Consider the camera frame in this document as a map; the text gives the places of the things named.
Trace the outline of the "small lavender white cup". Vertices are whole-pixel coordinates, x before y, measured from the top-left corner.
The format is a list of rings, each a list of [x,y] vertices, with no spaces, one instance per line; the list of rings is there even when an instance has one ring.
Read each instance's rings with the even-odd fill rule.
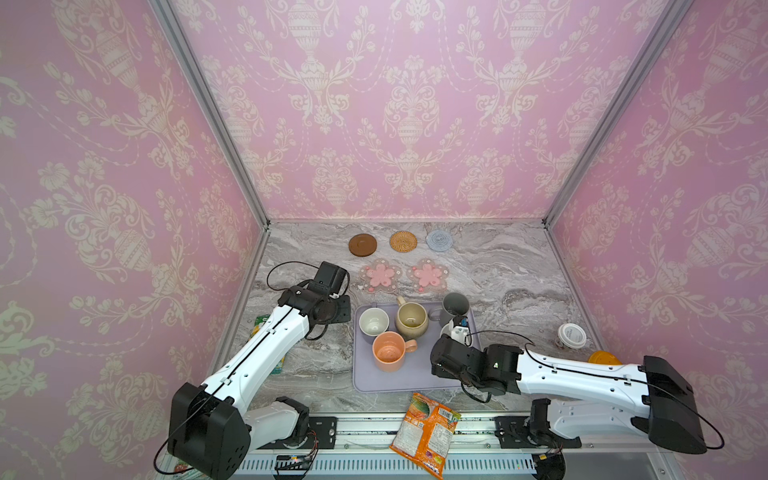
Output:
[[[381,334],[387,332],[390,326],[389,314],[378,307],[365,309],[357,321],[362,339],[369,344]]]

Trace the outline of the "pink flower coaster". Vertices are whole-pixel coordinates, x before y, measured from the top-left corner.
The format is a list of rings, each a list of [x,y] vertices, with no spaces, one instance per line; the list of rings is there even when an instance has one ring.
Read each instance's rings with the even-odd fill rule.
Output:
[[[401,276],[399,266],[386,259],[378,259],[360,268],[358,287],[368,293],[394,293]]]
[[[432,259],[422,259],[406,271],[418,293],[441,293],[448,290],[449,269]]]

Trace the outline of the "brown wooden coaster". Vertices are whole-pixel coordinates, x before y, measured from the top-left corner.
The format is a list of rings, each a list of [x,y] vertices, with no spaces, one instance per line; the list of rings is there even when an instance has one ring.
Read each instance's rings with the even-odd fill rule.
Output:
[[[367,233],[356,234],[348,242],[350,253],[356,257],[368,257],[375,253],[377,248],[376,238]]]

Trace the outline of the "grey mug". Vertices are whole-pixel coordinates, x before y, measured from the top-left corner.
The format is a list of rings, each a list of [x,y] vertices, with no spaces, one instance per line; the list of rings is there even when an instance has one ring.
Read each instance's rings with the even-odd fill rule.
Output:
[[[428,318],[443,327],[457,316],[466,316],[469,311],[470,302],[467,297],[458,292],[450,292],[443,297],[439,306],[428,311]]]

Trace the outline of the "woven rattan coaster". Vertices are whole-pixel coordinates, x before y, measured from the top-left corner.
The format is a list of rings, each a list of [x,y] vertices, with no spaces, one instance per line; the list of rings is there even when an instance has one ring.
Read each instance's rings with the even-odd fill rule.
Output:
[[[389,244],[396,252],[407,253],[417,248],[418,239],[412,232],[398,231],[390,237]]]

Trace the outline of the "blue woven coaster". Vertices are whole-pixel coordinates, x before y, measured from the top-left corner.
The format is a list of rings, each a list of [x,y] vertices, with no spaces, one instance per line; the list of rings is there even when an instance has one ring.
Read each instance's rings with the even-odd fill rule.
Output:
[[[447,252],[453,247],[453,237],[445,230],[432,230],[426,236],[427,246],[435,252]]]

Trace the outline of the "white mug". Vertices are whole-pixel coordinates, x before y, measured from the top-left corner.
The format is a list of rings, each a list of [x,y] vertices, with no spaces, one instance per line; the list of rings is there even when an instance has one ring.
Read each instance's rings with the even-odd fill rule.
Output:
[[[447,323],[445,326],[443,326],[443,327],[442,327],[442,329],[441,329],[441,332],[440,332],[440,335],[441,335],[441,336],[443,336],[443,335],[446,335],[446,336],[448,336],[449,338],[451,338],[451,337],[449,336],[449,331],[450,331],[450,328],[451,328],[451,321],[450,321],[449,323]]]

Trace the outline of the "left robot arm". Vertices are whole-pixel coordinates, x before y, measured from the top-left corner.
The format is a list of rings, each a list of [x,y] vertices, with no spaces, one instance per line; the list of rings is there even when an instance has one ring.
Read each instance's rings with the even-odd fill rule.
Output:
[[[171,401],[162,452],[211,479],[228,479],[253,449],[273,443],[296,448],[310,437],[309,409],[288,397],[253,410],[278,361],[315,327],[351,319],[347,270],[322,262],[311,279],[281,289],[259,331],[201,384],[183,384]]]

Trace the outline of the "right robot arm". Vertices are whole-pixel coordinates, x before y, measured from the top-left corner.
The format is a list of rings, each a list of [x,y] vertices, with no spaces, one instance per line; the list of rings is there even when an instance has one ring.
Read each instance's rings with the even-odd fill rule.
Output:
[[[485,402],[505,394],[533,396],[528,416],[497,418],[503,445],[576,449],[585,436],[627,434],[676,453],[710,449],[692,386],[660,357],[601,365],[511,345],[478,350],[443,335],[430,362],[433,375],[475,388]]]

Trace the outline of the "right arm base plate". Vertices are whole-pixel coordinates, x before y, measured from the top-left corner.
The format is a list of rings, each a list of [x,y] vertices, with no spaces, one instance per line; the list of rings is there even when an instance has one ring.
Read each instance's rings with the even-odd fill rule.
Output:
[[[499,416],[494,418],[494,435],[502,449],[548,448],[579,449],[579,437],[566,439],[550,428],[546,420],[532,420],[523,416]]]

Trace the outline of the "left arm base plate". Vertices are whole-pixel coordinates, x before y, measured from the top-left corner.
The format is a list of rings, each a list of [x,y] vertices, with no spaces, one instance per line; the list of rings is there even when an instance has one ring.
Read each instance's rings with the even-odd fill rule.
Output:
[[[338,418],[335,416],[309,416],[300,418],[287,439],[276,440],[262,449],[333,449],[336,443]]]

